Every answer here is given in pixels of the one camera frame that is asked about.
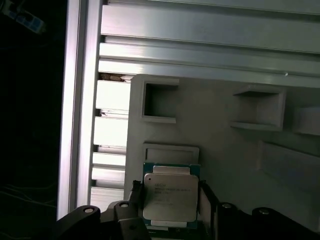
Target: bolt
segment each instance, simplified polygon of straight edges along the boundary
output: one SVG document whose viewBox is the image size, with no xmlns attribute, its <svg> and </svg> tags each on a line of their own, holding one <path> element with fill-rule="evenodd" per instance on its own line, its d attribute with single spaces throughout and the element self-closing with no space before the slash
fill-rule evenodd
<svg viewBox="0 0 320 240">
<path fill-rule="evenodd" d="M 87 214 L 92 213 L 93 211 L 94 211 L 93 208 L 86 208 L 86 209 L 84 210 L 84 212 L 87 213 Z"/>
<path fill-rule="evenodd" d="M 262 208 L 259 210 L 259 213 L 261 213 L 262 215 L 268 215 L 269 211 L 267 209 Z"/>
<path fill-rule="evenodd" d="M 222 207 L 224 207 L 225 209 L 230 209 L 230 208 L 232 208 L 231 204 L 229 204 L 229 203 L 224 203 L 224 204 L 222 204 Z"/>
</svg>

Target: aluminum profile slot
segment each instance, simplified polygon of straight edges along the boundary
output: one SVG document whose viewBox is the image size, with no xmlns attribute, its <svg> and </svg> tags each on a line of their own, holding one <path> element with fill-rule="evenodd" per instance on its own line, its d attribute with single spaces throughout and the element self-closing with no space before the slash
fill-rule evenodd
<svg viewBox="0 0 320 240">
<path fill-rule="evenodd" d="M 144 61 L 100 59 L 99 71 L 130 75 L 143 74 L 157 76 L 161 76 L 165 73 L 167 76 L 174 78 L 194 78 L 205 80 L 221 79 L 242 83 L 320 88 L 319 79 L 317 77 Z"/>
<path fill-rule="evenodd" d="M 92 180 L 101 181 L 105 187 L 123 189 L 125 185 L 125 168 L 95 164 L 92 168 Z"/>
<path fill-rule="evenodd" d="M 100 166 L 119 166 L 124 167 L 126 165 L 126 156 L 118 154 L 107 154 L 94 152 L 92 163 Z"/>
</svg>

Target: black robot arm part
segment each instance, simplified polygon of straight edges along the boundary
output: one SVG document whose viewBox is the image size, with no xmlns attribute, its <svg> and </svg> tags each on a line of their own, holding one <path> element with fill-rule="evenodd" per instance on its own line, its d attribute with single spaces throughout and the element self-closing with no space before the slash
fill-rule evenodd
<svg viewBox="0 0 320 240">
<path fill-rule="evenodd" d="M 279 212 L 260 207 L 246 214 L 235 205 L 219 202 L 210 187 L 199 183 L 198 229 L 169 228 L 148 231 L 139 217 L 143 184 L 133 182 L 128 201 L 113 202 L 105 212 L 96 206 L 81 206 L 58 220 L 34 240 L 151 240 L 151 237 L 208 240 L 319 240 L 320 236 Z"/>
</svg>

